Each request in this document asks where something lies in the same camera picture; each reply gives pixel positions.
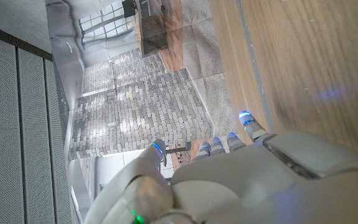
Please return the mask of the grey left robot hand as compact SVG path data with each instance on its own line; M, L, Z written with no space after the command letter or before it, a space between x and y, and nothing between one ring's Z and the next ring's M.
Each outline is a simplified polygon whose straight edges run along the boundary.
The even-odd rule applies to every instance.
M274 134L248 111L251 139L200 146L170 180L151 143L96 197L86 223L358 223L358 152L303 131Z

